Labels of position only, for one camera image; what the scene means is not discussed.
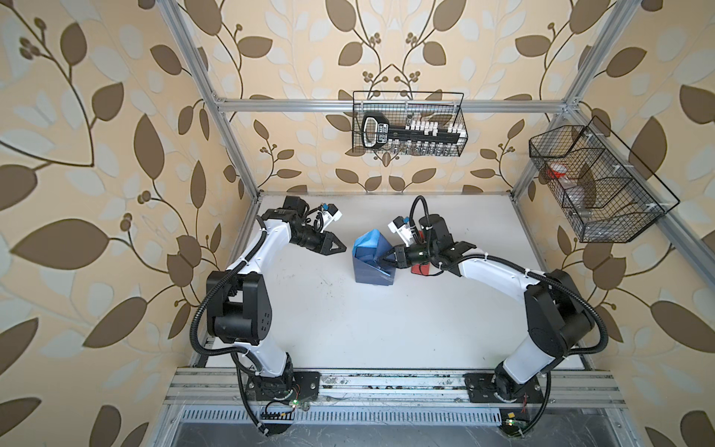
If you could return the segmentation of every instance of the metal vent grille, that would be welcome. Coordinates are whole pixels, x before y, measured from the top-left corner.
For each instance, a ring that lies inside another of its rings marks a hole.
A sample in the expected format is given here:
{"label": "metal vent grille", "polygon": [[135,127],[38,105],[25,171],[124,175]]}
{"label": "metal vent grille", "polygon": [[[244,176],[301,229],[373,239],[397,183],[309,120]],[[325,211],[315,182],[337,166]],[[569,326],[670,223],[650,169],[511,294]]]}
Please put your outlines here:
{"label": "metal vent grille", "polygon": [[[296,411],[294,423],[311,425],[424,425],[424,426],[499,426],[498,408],[390,408],[321,407]],[[235,406],[187,406],[185,423],[248,423],[243,409]]]}

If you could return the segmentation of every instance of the black cable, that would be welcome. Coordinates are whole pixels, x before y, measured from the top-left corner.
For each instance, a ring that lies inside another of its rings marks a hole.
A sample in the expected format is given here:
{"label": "black cable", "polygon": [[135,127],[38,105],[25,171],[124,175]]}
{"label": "black cable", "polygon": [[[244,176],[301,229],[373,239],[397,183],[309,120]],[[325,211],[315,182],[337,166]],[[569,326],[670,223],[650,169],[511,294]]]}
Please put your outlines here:
{"label": "black cable", "polygon": [[[417,207],[417,202],[422,202],[422,208],[425,212],[425,223],[427,226],[425,227],[425,232],[427,233],[426,238],[422,239],[420,236],[420,232],[417,229],[417,225],[415,224],[415,208]],[[415,237],[415,241],[418,241],[419,243],[422,242],[427,242],[427,249],[425,250],[425,253],[427,254],[427,258],[429,259],[430,256],[430,234],[432,230],[432,225],[430,225],[430,212],[427,209],[427,200],[424,198],[424,196],[418,195],[415,197],[415,201],[412,202],[412,207],[410,208],[410,229],[412,230],[412,233]]]}
{"label": "black cable", "polygon": [[224,275],[223,278],[219,280],[218,283],[214,287],[209,290],[209,292],[206,294],[206,297],[204,300],[199,304],[199,307],[196,309],[196,313],[194,314],[194,318],[191,320],[191,326],[189,327],[189,342],[191,343],[191,347],[194,348],[194,350],[199,353],[200,355],[222,355],[222,354],[230,354],[230,353],[241,353],[245,354],[247,357],[250,358],[250,360],[256,365],[256,369],[261,368],[260,362],[258,362],[258,359],[253,355],[252,352],[248,351],[248,349],[243,348],[242,346],[231,346],[229,348],[220,348],[220,349],[208,349],[204,348],[201,346],[201,343],[199,342],[199,322],[201,321],[201,316],[204,314],[206,311],[206,307],[209,305],[209,302],[211,299],[216,295],[216,293],[223,288],[228,281],[235,276],[243,267],[245,267],[248,264],[248,261],[250,261],[256,253],[258,253],[258,250],[260,250],[261,246],[263,246],[263,242],[265,242],[267,233],[266,233],[266,225],[263,222],[263,219],[261,219],[260,216],[256,216],[256,220],[258,221],[258,225],[261,227],[261,236],[258,239],[258,242],[256,245],[251,249],[251,251],[248,252],[246,257],[244,258],[243,261],[239,262],[239,264],[233,268],[230,272],[228,272],[226,275]]}
{"label": "black cable", "polygon": [[449,270],[452,267],[459,265],[461,262],[464,262],[466,260],[470,259],[486,259],[494,262],[499,262],[500,264],[504,264],[507,267],[510,267],[514,270],[516,270],[519,273],[526,274],[529,277],[534,278],[535,280],[542,281],[548,285],[550,285],[552,288],[555,288],[557,290],[560,290],[561,292],[567,294],[568,296],[572,297],[574,300],[576,300],[581,306],[583,306],[584,309],[586,309],[586,312],[590,313],[591,316],[593,317],[594,321],[596,322],[596,326],[598,326],[598,334],[600,335],[600,338],[598,339],[598,343],[589,346],[587,348],[576,348],[572,349],[568,352],[567,355],[580,355],[580,354],[596,354],[600,353],[602,350],[606,349],[606,346],[608,345],[608,329],[606,329],[606,324],[603,322],[601,319],[601,316],[596,312],[593,307],[591,307],[590,304],[588,304],[578,293],[575,293],[571,289],[567,288],[565,285],[561,284],[559,281],[552,280],[549,277],[539,275],[538,273],[532,272],[529,270],[529,272],[526,272],[526,269],[521,267],[520,265],[517,265],[511,261],[508,261],[506,259],[502,259],[500,257],[496,256],[490,256],[490,255],[484,255],[484,254],[474,254],[474,255],[466,255],[462,256],[461,258],[457,259],[455,262],[452,264],[449,264],[445,267],[443,267],[443,270]]}
{"label": "black cable", "polygon": [[322,213],[319,212],[317,216],[315,216],[315,221],[313,221],[313,229],[315,232],[321,232],[323,228],[323,221],[322,221]]}
{"label": "black cable", "polygon": [[253,410],[248,405],[248,398],[246,397],[246,389],[243,387],[243,377],[241,376],[241,362],[238,360],[238,354],[235,351],[231,352],[231,360],[236,364],[236,376],[238,377],[238,391],[241,393],[241,401],[243,402],[243,407],[246,409],[246,414],[253,422],[253,425],[258,428],[258,431],[263,433],[263,436],[268,436],[268,427],[261,421],[258,420]]}
{"label": "black cable", "polygon": [[294,407],[294,406],[291,406],[291,405],[285,403],[285,400],[283,400],[283,401],[270,401],[269,403],[266,404],[265,408],[263,409],[263,413],[268,413],[268,407],[270,407],[271,404],[273,404],[273,403],[279,403],[279,404],[281,404],[281,405],[285,405],[285,406],[289,406],[289,407],[290,407],[290,411],[281,411],[281,413],[291,414],[293,411],[295,411],[295,407]]}
{"label": "black cable", "polygon": [[529,421],[529,424],[524,427],[524,429],[520,429],[517,431],[517,434],[509,435],[510,438],[523,438],[526,436],[528,432],[530,432],[534,426],[536,425],[537,422],[539,422],[539,419],[541,419],[541,416],[543,416],[544,411],[546,411],[546,404],[548,404],[548,400],[551,396],[551,371],[548,371],[546,373],[546,391],[543,393],[543,402],[541,402],[541,406],[538,408],[538,411],[534,415],[533,419]]}

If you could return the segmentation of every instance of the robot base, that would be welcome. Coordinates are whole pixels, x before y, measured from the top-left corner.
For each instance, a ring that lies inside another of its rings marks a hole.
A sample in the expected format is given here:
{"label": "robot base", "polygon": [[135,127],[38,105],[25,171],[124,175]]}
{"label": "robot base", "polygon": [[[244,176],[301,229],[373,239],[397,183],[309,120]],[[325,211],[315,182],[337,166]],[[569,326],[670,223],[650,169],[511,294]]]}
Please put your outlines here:
{"label": "robot base", "polygon": [[[471,403],[504,403],[494,395],[493,377],[494,373],[467,373],[464,375],[464,383],[467,386],[467,394]],[[523,390],[528,403],[543,402],[541,387],[538,386],[535,376],[524,383]]]}
{"label": "robot base", "polygon": [[[262,392],[261,384],[258,381],[265,380],[262,377],[249,377],[248,388],[249,392],[253,391],[256,394],[252,401],[272,401],[274,396],[268,396]],[[300,402],[314,401],[317,398],[318,390],[320,389],[320,373],[315,371],[296,371],[293,373],[293,385],[297,385],[300,390],[298,397],[289,397],[290,400],[298,399]]]}

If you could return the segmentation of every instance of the wallpaper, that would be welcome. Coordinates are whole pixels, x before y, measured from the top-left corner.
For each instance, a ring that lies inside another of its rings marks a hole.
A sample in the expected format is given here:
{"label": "wallpaper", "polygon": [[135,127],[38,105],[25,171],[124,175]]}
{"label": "wallpaper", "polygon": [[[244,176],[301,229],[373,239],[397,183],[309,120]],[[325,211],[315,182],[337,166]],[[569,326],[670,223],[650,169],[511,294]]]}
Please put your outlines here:
{"label": "wallpaper", "polygon": [[[683,200],[673,212],[715,247],[715,4],[641,5],[582,107],[632,144]],[[657,227],[628,244],[577,243],[544,181],[520,204],[548,267],[567,271],[608,326],[596,367],[613,371],[646,444],[715,445],[715,292]]]}
{"label": "wallpaper", "polygon": [[460,157],[417,157],[352,148],[345,114],[238,112],[229,118],[266,192],[505,192],[528,161],[528,139],[548,124],[538,113],[465,114],[469,138]]}
{"label": "wallpaper", "polygon": [[0,445],[140,445],[247,211],[153,3],[0,0]]}
{"label": "wallpaper", "polygon": [[215,91],[337,99],[339,90],[560,99],[609,0],[179,0]]}

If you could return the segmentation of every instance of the red object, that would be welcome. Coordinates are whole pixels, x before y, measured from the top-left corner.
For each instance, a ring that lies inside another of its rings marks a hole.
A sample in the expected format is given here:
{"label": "red object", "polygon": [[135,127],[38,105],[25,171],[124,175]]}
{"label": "red object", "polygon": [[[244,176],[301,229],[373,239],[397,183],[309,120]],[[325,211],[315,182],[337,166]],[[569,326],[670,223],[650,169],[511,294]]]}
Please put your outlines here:
{"label": "red object", "polygon": [[554,163],[551,166],[547,166],[546,178],[550,180],[560,179],[568,172],[567,166],[561,163]]}
{"label": "red object", "polygon": [[430,266],[429,265],[413,265],[412,273],[414,273],[415,275],[427,276],[430,274]]}

